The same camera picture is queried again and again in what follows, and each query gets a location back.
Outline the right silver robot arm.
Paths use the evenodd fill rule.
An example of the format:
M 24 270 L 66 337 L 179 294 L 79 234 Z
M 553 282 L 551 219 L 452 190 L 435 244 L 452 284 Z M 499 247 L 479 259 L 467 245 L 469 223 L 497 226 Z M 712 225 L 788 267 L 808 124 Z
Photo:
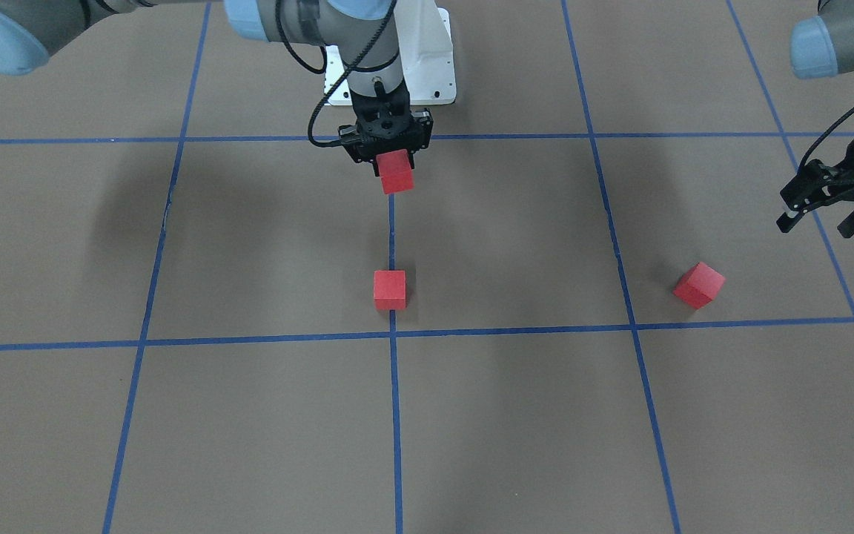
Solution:
M 0 1 L 0 74 L 30 74 L 80 42 L 102 45 L 102 59 L 139 48 L 162 56 L 189 44 L 184 24 L 214 9 L 240 39 L 334 75 L 306 121 L 312 145 L 369 163 L 429 145 L 433 118 L 413 106 L 397 1 Z

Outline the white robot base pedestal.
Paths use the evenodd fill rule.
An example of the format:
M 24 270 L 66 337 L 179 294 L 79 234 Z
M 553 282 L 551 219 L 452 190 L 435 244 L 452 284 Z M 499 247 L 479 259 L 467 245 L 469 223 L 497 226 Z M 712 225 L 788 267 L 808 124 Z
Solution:
M 349 15 L 383 15 L 393 1 L 328 1 Z M 394 21 L 399 35 L 400 58 L 411 102 L 420 105 L 450 105 L 457 98 L 454 47 L 448 11 L 436 1 L 397 1 Z M 329 45 L 324 91 L 342 74 L 342 57 Z M 351 105 L 347 82 L 326 102 L 330 106 Z

